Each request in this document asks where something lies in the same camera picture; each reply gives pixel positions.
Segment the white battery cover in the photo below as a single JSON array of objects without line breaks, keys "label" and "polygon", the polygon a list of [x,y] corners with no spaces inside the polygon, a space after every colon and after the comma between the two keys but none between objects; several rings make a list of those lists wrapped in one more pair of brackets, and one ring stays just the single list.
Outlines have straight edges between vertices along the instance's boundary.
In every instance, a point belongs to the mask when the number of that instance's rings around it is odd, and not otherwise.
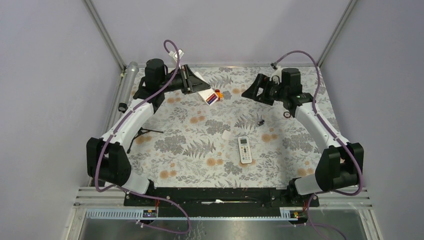
[{"label": "white battery cover", "polygon": [[230,131],[224,130],[222,132],[221,138],[223,140],[229,141],[233,139],[232,133]]}]

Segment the blue purple battery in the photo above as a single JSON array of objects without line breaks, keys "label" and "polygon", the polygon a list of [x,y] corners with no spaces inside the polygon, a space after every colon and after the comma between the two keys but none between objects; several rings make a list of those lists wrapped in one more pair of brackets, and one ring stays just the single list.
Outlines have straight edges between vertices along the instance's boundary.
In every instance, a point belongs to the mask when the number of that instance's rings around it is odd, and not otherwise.
[{"label": "blue purple battery", "polygon": [[206,101],[207,102],[210,102],[210,101],[214,101],[214,99],[216,99],[217,98],[217,96],[215,95],[215,94],[211,94],[207,99],[206,99]]}]

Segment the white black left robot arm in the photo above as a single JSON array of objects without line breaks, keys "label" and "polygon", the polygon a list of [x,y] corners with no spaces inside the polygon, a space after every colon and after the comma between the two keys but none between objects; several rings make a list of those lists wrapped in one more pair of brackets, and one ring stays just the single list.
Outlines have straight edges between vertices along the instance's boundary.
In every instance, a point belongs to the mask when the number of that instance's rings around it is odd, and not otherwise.
[{"label": "white black left robot arm", "polygon": [[209,106],[219,100],[212,87],[187,64],[178,64],[169,71],[162,59],[148,60],[138,90],[117,123],[102,137],[88,140],[88,175],[95,181],[102,180],[126,192],[135,192],[136,199],[144,206],[152,204],[155,192],[149,188],[151,181],[132,169],[128,154],[135,139],[147,132],[142,126],[164,102],[165,93],[178,90],[184,95],[197,93]]}]

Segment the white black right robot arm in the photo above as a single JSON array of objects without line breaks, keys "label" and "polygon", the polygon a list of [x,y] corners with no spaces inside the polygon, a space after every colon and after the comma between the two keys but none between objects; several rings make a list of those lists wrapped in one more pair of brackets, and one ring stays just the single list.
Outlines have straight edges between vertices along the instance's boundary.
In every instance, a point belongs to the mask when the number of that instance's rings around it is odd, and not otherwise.
[{"label": "white black right robot arm", "polygon": [[353,195],[362,190],[362,145],[351,143],[322,115],[315,98],[303,92],[301,73],[297,68],[278,67],[271,76],[259,73],[241,95],[270,106],[275,101],[282,102],[290,115],[308,131],[321,153],[314,174],[294,178],[289,183],[286,198],[291,205],[301,205],[310,194],[341,194],[342,188],[351,186],[358,187]]}]

